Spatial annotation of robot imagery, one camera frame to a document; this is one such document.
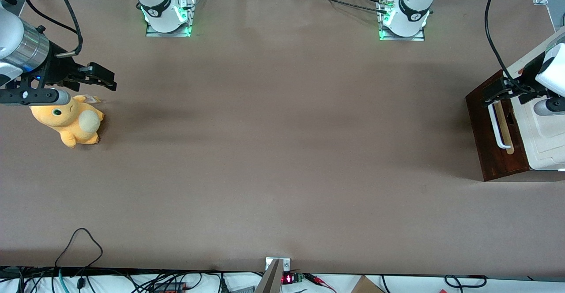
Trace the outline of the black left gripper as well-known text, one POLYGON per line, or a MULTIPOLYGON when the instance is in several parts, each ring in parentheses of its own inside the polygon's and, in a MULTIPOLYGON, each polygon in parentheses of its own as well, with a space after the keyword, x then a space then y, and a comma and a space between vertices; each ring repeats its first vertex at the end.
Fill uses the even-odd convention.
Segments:
POLYGON ((515 85, 508 78, 495 78, 482 90, 482 106, 488 107, 500 100, 518 97, 521 104, 534 98, 545 97, 540 104, 550 104, 550 58, 541 53, 531 60, 514 79, 515 85))

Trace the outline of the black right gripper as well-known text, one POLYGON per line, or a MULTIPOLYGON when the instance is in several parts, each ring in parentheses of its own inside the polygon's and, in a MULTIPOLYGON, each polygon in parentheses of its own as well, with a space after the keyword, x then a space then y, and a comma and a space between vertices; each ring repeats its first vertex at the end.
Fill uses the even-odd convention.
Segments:
POLYGON ((49 42, 49 53, 43 64, 37 68, 39 88, 46 86, 62 86, 73 91, 79 91, 80 84, 103 86, 111 91, 117 90, 115 74, 97 63, 89 63, 83 67, 72 57, 58 58, 65 50, 54 42, 49 42))

